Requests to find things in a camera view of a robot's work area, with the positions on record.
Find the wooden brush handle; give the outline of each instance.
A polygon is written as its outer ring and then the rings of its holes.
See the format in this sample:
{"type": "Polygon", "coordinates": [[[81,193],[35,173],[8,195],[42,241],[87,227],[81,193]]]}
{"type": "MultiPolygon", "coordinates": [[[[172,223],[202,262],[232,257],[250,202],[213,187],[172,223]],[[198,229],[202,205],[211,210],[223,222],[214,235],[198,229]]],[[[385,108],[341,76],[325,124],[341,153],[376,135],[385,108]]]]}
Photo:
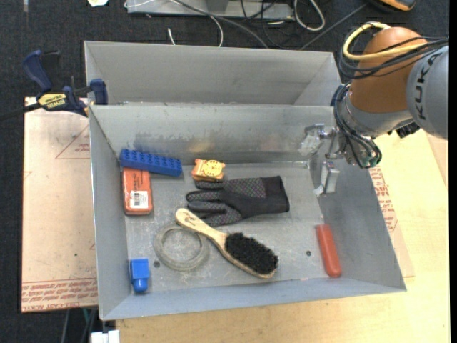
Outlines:
{"type": "Polygon", "coordinates": [[[196,215],[190,212],[188,209],[178,209],[176,211],[176,222],[183,227],[194,230],[199,234],[205,235],[212,239],[221,247],[224,247],[227,234],[213,229],[208,224],[200,220],[196,215]]]}

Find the bin floor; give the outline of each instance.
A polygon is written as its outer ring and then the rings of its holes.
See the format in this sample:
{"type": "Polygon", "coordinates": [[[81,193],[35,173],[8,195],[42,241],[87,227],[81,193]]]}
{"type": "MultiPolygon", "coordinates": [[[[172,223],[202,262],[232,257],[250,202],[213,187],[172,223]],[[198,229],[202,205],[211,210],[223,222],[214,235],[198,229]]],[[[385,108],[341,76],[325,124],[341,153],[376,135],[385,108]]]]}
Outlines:
{"type": "MultiPolygon", "coordinates": [[[[259,279],[235,267],[209,240],[208,259],[191,271],[176,271],[161,263],[154,251],[154,235],[165,224],[174,222],[175,211],[186,207],[185,194],[196,190],[190,175],[192,168],[183,166],[183,175],[177,178],[151,174],[153,212],[148,216],[126,216],[129,258],[149,258],[149,291],[327,277],[315,230],[316,225],[323,222],[321,210],[313,193],[310,171],[301,162],[227,164],[224,169],[227,179],[276,175],[283,179],[291,204],[289,212],[251,217],[217,228],[223,232],[243,232],[274,250],[279,263],[271,279],[259,279]]],[[[198,239],[187,233],[172,231],[164,240],[167,254],[177,260],[192,258],[199,247],[198,239]]]]}

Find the black bristles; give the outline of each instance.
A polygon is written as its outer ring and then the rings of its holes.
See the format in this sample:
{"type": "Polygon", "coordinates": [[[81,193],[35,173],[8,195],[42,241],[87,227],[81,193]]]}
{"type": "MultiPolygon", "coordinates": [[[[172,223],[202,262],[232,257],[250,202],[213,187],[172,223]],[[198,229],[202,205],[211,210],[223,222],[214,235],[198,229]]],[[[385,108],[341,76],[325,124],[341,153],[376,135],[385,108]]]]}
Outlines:
{"type": "Polygon", "coordinates": [[[269,274],[278,266],[278,256],[271,249],[241,232],[229,234],[225,248],[234,259],[259,274],[269,274]]]}

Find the glove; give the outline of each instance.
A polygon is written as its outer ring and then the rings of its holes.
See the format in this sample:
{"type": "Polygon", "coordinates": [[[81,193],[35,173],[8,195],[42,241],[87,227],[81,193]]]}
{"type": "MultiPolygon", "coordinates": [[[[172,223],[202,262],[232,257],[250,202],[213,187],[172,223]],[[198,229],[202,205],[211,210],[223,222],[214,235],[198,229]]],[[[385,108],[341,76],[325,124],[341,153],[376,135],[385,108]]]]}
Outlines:
{"type": "Polygon", "coordinates": [[[195,181],[199,191],[186,195],[187,207],[204,215],[211,227],[233,224],[260,214],[290,209],[281,177],[243,178],[225,182],[195,181]]]}

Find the lego block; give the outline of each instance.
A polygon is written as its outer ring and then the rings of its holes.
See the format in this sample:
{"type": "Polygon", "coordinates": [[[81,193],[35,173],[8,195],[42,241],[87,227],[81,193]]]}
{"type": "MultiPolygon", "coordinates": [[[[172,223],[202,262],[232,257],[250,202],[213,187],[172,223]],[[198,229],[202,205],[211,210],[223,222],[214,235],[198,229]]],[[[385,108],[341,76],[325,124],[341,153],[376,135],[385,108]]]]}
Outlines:
{"type": "Polygon", "coordinates": [[[149,280],[149,260],[147,258],[130,261],[130,280],[135,292],[147,291],[149,280]]]}
{"type": "Polygon", "coordinates": [[[151,173],[159,173],[178,177],[183,169],[181,160],[171,157],[157,156],[134,150],[123,149],[119,157],[121,166],[147,170],[151,173]]]}

